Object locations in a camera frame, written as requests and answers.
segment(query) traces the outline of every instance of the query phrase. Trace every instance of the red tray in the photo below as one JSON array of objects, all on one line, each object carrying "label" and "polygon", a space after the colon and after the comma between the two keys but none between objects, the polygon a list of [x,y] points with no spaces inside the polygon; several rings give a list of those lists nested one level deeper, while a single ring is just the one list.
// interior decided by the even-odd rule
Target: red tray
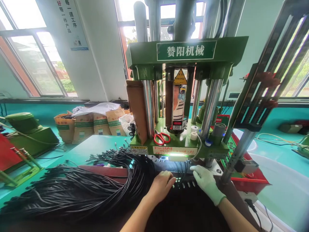
[{"label": "red tray", "polygon": [[[234,133],[232,133],[232,138],[237,145],[239,139]],[[247,160],[252,160],[248,152],[245,153],[244,158]],[[256,195],[258,195],[265,188],[265,186],[271,185],[259,168],[253,173],[252,178],[232,177],[231,181],[234,183],[234,186],[238,191],[253,192]]]}]

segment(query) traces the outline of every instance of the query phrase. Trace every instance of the machine base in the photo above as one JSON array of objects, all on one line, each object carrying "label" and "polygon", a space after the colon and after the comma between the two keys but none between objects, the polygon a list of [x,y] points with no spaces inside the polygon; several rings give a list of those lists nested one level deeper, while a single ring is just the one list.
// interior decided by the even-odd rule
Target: machine base
[{"label": "machine base", "polygon": [[196,158],[224,159],[227,156],[229,148],[223,142],[218,146],[212,145],[211,147],[207,147],[204,141],[201,143],[199,139],[195,141],[191,140],[191,126],[201,127],[198,123],[192,124],[189,119],[187,128],[183,133],[172,134],[168,132],[165,126],[165,119],[159,118],[159,122],[155,127],[156,130],[168,134],[171,137],[171,141],[164,145],[157,145],[153,139],[148,139],[142,145],[135,136],[130,143],[132,153],[140,155],[186,156],[190,159],[196,154],[199,147],[202,146]]}]

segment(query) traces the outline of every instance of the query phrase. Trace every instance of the machine sign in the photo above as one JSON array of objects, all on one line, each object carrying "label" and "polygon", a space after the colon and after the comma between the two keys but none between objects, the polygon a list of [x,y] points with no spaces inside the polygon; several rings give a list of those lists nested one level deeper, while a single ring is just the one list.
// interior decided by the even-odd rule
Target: machine sign
[{"label": "machine sign", "polygon": [[187,84],[187,80],[186,80],[186,77],[184,76],[182,69],[179,70],[173,82],[173,85],[181,85],[181,84]]},{"label": "machine sign", "polygon": [[211,60],[217,41],[157,43],[157,61]]}]

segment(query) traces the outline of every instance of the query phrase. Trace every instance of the white tape roll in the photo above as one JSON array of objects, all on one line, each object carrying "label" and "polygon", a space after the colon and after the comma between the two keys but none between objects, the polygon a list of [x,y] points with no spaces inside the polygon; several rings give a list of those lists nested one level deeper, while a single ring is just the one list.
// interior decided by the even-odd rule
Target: white tape roll
[{"label": "white tape roll", "polygon": [[197,126],[191,126],[191,132],[198,132],[199,128]]},{"label": "white tape roll", "polygon": [[191,140],[196,140],[197,139],[197,136],[198,136],[198,134],[197,134],[197,132],[191,132],[191,134],[190,134],[190,139]]}]

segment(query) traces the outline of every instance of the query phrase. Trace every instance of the wall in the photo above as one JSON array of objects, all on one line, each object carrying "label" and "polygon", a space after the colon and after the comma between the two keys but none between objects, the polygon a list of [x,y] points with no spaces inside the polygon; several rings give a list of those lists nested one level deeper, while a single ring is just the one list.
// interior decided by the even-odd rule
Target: wall
[{"label": "wall", "polygon": [[[82,100],[110,101],[127,99],[124,63],[116,22],[113,0],[75,0],[89,51],[71,51],[62,29],[61,18],[50,10],[53,1],[37,0],[45,23],[67,69],[72,83]],[[234,68],[228,91],[241,91],[246,75],[261,55],[267,38],[274,26],[283,0],[246,0],[237,36],[249,36],[242,61]],[[13,98],[27,99],[27,93],[19,82],[11,78],[12,72],[1,65],[0,90],[8,91]],[[204,100],[207,86],[202,86]]]},{"label": "wall", "polygon": [[[54,14],[54,1],[37,0],[62,62],[81,100],[110,101],[127,99],[124,62],[113,0],[75,1],[88,51],[71,51],[62,18]],[[0,90],[15,99],[29,99],[12,71],[0,59]]]},{"label": "wall", "polygon": [[[241,62],[233,68],[233,76],[229,78],[229,91],[241,91],[244,82],[240,78],[249,73],[253,63],[257,63],[264,45],[274,27],[283,0],[246,0],[236,36],[249,36],[249,40]],[[207,86],[204,83],[201,101],[205,99]],[[223,98],[225,86],[219,100]]]}]

